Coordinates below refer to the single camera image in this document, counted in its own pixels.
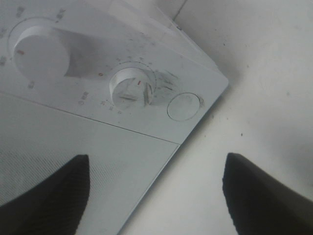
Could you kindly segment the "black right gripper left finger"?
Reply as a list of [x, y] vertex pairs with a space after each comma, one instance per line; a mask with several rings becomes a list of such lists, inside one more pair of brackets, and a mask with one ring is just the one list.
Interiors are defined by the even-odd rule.
[[77, 155], [0, 207], [2, 235], [74, 235], [90, 195], [88, 155]]

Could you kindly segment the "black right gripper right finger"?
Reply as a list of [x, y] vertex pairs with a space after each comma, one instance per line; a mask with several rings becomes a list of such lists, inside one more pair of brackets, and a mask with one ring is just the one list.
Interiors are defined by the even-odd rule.
[[223, 194], [240, 235], [311, 235], [313, 202], [237, 153], [228, 153]]

